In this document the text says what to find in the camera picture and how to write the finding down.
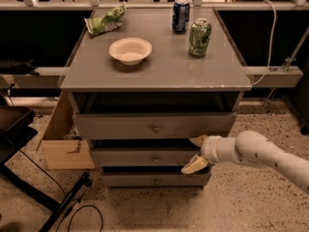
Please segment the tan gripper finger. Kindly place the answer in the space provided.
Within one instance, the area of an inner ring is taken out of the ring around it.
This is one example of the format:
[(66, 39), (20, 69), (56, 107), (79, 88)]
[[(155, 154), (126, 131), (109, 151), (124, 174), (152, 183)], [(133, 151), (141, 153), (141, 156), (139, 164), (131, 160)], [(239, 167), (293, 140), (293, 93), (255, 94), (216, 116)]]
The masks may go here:
[(204, 141), (207, 140), (207, 139), (208, 139), (208, 136), (206, 134), (202, 134), (202, 135), (199, 135), (199, 136), (190, 137), (189, 141), (191, 143), (193, 143), (195, 146), (201, 147), (203, 145)]
[(193, 174), (199, 170), (204, 169), (209, 165), (209, 162), (204, 159), (202, 156), (195, 155), (189, 163), (187, 163), (183, 168), (182, 168), (182, 174), (189, 175)]

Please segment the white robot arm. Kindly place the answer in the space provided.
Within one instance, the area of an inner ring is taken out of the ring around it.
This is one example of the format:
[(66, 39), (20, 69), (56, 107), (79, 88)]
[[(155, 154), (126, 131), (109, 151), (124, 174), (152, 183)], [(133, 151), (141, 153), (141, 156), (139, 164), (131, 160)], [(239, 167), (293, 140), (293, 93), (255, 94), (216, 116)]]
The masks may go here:
[(309, 161), (287, 153), (262, 134), (245, 130), (236, 137), (199, 136), (190, 141), (200, 147), (182, 168), (182, 174), (193, 174), (211, 164), (231, 162), (238, 165), (268, 166), (309, 193)]

